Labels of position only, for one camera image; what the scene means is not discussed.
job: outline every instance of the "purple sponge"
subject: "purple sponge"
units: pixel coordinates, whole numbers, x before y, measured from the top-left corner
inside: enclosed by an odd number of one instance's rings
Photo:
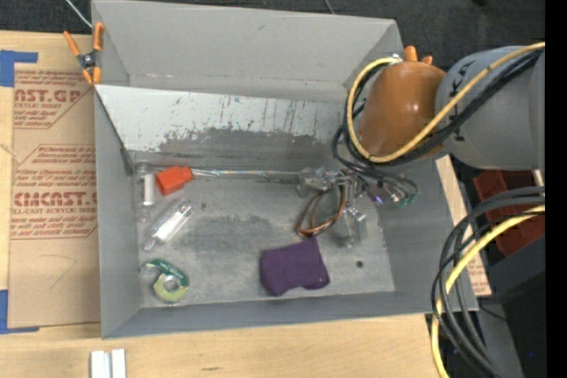
[[[263,251],[260,278],[275,297],[296,287],[320,289],[330,282],[315,236],[291,246]]]

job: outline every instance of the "clamp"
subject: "clamp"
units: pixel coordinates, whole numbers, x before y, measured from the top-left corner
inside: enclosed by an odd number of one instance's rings
[[[63,32],[63,35],[69,44],[69,48],[71,48],[71,52],[75,57],[77,57],[77,60],[79,60],[79,65],[81,65],[82,68],[82,75],[89,85],[98,84],[102,76],[99,59],[100,53],[103,51],[104,32],[105,26],[102,22],[98,22],[95,25],[95,30],[93,32],[93,50],[88,54],[81,54],[73,37],[67,31]]]

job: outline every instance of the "wooden table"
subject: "wooden table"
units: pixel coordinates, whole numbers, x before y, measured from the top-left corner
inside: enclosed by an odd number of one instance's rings
[[[72,61],[52,36],[0,31],[0,50],[39,51],[44,59]],[[75,38],[81,49],[89,49],[90,36]],[[12,112],[13,89],[0,87],[0,289],[7,288],[9,265]],[[458,202],[456,209],[462,209]],[[101,340],[97,323],[40,328],[0,336],[0,375],[87,377],[91,351],[121,348],[128,378],[438,376],[421,314],[119,340]]]

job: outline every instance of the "gray metal box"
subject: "gray metal box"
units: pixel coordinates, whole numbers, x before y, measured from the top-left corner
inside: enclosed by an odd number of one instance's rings
[[[272,297],[259,277],[262,251],[301,241],[293,224],[306,201],[293,175],[338,168],[330,141],[350,81],[403,51],[395,21],[121,0],[93,0],[92,19],[105,25],[95,98],[103,337],[431,311],[452,221],[430,160],[401,169],[423,188],[413,205],[360,201],[362,241],[318,236],[328,286]],[[180,191],[190,225],[151,254],[132,208],[138,160],[211,171]],[[141,275],[156,257],[190,278],[176,306]]]

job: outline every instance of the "clear plastic tube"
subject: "clear plastic tube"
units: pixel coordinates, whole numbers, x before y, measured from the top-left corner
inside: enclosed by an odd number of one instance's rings
[[[136,219],[140,222],[150,220],[156,204],[156,174],[149,162],[135,165],[133,198]]]
[[[175,200],[151,225],[148,238],[142,248],[150,252],[156,246],[169,242],[192,214],[191,202],[184,198]]]

